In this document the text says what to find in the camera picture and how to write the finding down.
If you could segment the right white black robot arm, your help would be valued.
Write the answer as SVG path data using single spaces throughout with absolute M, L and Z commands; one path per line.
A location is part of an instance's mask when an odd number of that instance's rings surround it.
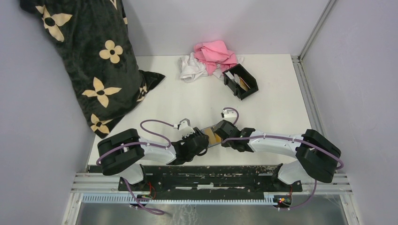
M 341 150 L 313 129 L 304 134 L 281 135 L 248 127 L 240 130 L 233 123 L 222 120 L 212 130 L 221 138 L 223 147 L 293 158 L 293 162 L 281 164 L 274 171 L 271 186 L 276 191 L 284 191 L 294 182 L 308 178 L 331 183 L 335 172 L 344 166 Z

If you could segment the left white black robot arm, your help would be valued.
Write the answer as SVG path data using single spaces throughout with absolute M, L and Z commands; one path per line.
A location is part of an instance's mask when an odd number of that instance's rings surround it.
M 148 184 L 139 160 L 149 160 L 165 165 L 183 165 L 195 156 L 206 154 L 209 137 L 197 128 L 187 137 L 170 146 L 149 141 L 138 135 L 136 129 L 128 129 L 100 141 L 96 164 L 104 176 L 118 175 L 135 190 L 143 190 Z

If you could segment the black plastic card box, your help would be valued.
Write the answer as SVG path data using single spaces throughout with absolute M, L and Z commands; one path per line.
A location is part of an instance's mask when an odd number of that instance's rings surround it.
M 241 64 L 233 66 L 222 74 L 224 84 L 240 100 L 248 98 L 259 90 L 256 79 Z

